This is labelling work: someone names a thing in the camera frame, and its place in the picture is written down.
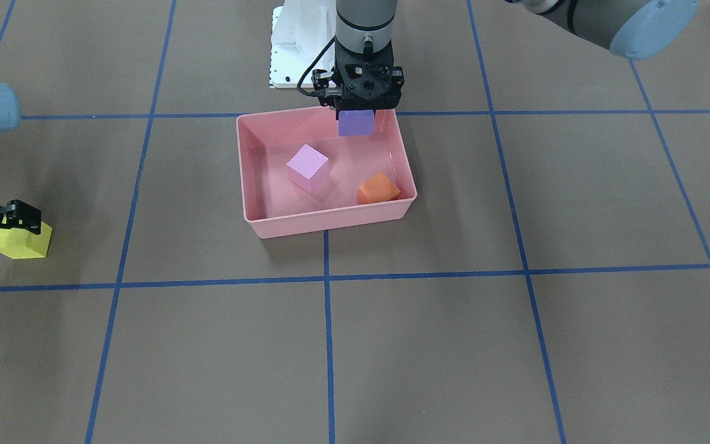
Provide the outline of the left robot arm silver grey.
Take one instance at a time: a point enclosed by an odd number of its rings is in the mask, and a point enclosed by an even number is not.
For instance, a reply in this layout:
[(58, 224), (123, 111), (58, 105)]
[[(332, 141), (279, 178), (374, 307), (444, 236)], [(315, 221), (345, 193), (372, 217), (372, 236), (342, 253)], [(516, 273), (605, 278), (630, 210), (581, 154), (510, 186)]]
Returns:
[(336, 1), (333, 67), (307, 70), (335, 109), (633, 109), (629, 65), (655, 56), (698, 1)]

